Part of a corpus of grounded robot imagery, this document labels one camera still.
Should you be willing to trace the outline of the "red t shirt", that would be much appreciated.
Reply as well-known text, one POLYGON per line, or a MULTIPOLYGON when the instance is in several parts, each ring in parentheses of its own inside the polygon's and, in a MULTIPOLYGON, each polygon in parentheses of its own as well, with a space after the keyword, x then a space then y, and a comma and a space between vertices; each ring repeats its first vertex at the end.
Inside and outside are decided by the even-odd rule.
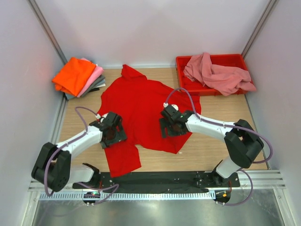
POLYGON ((176 154, 191 136, 190 133, 167 138, 161 135, 159 119, 166 100, 177 105, 181 112, 192 109, 185 93, 172 91, 163 83, 149 80, 134 68, 123 65, 121 77, 102 93, 98 114, 120 115, 127 136, 125 141, 104 150, 111 177, 120 177, 141 167, 136 145, 176 154))

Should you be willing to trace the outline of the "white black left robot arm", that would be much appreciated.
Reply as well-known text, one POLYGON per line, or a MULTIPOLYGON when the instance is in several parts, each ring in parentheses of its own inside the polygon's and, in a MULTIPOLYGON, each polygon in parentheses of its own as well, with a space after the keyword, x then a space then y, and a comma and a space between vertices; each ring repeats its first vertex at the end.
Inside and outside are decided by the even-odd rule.
POLYGON ((57 144, 45 143, 31 177, 42 183, 47 192, 59 192, 67 184, 72 184, 73 188, 98 188, 99 169, 88 163, 72 166, 72 159, 93 145, 100 144, 105 149, 126 139, 120 115, 113 112, 97 115, 79 134, 57 144))

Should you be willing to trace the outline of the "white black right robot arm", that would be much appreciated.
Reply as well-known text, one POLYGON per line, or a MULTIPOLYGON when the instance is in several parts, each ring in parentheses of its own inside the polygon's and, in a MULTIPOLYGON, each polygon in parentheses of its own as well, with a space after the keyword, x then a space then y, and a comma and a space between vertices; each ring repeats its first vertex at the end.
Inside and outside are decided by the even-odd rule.
POLYGON ((221 122, 204 117, 193 111, 180 112, 177 105, 163 104, 159 119, 161 135, 178 137, 187 133, 199 133, 225 143, 229 156, 222 160, 209 174, 209 184, 226 186, 230 176, 241 168, 249 168, 257 158, 264 144, 245 120, 221 122))

